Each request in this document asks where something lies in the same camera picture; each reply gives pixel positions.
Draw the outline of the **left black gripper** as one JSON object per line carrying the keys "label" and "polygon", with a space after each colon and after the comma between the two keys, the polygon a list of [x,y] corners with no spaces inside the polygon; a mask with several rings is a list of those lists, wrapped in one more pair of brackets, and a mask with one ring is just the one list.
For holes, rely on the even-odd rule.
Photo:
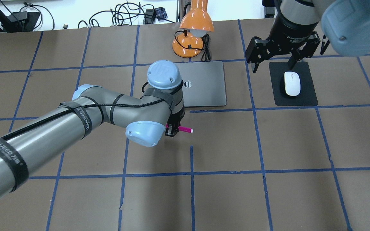
{"label": "left black gripper", "polygon": [[171,114],[168,118],[167,124],[165,126],[165,136],[168,137],[175,137],[176,134],[179,132],[179,126],[181,126],[181,120],[185,116],[185,107],[182,107],[175,114]]}

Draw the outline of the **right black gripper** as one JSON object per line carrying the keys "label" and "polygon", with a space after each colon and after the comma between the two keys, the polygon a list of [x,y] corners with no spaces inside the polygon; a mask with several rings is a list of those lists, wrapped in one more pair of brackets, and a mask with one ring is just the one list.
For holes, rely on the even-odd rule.
{"label": "right black gripper", "polygon": [[251,38],[245,50],[245,59],[256,73],[260,63],[271,58],[272,55],[287,55],[292,53],[288,68],[294,68],[298,61],[310,58],[320,43],[317,32],[314,31],[317,23],[302,25],[286,19],[281,13],[271,28],[267,39],[257,36]]}

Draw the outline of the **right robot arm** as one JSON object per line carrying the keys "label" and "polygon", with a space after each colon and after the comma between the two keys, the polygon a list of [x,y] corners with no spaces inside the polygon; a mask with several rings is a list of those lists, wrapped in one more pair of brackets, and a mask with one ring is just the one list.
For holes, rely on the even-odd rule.
{"label": "right robot arm", "polygon": [[259,64],[279,55],[291,57],[288,67],[332,46],[342,56],[370,54],[370,0],[263,0],[275,7],[276,18],[266,39],[251,38],[245,60]]}

